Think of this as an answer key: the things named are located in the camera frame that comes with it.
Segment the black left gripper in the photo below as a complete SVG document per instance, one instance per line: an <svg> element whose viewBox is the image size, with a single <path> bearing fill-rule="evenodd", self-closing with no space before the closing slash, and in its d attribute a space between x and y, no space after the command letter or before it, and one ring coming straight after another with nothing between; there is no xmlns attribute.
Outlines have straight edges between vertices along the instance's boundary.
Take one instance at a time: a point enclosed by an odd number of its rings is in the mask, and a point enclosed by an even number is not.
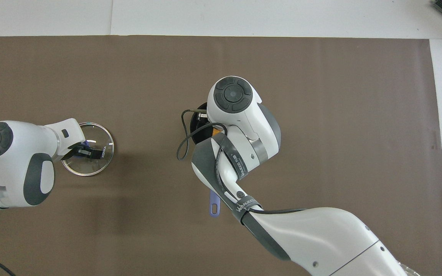
<svg viewBox="0 0 442 276"><path fill-rule="evenodd" d="M75 143L69 146L68 149L70 149L70 151L61 158L62 161L70 159L75 155L88 159L102 159L105 157L103 151L98 149L90 149L87 141Z"/></svg>

